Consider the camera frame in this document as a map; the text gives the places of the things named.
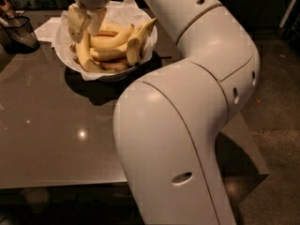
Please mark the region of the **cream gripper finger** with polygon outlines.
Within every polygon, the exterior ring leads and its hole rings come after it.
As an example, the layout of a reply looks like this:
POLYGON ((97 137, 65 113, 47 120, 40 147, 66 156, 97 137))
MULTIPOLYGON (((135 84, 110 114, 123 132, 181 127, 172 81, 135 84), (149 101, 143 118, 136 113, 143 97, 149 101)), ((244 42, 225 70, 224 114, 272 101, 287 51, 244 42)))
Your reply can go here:
POLYGON ((106 12, 107 9, 105 7, 101 9, 96 9, 94 11, 88 11, 90 23, 88 25, 87 30, 91 36, 94 37, 98 34, 99 28, 104 21, 106 12))
POLYGON ((83 39, 83 31, 88 27, 91 19, 84 7, 72 4, 67 10, 68 33, 75 43, 83 39))

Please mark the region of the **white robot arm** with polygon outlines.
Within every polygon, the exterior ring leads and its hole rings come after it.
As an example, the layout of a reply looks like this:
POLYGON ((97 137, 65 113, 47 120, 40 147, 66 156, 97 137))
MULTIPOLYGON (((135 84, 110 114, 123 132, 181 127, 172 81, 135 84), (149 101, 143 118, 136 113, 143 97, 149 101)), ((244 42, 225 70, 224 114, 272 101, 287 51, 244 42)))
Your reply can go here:
POLYGON ((256 88, 254 42, 218 0, 144 0, 182 58, 133 82, 113 115, 116 151, 145 225, 236 225, 215 154, 256 88))

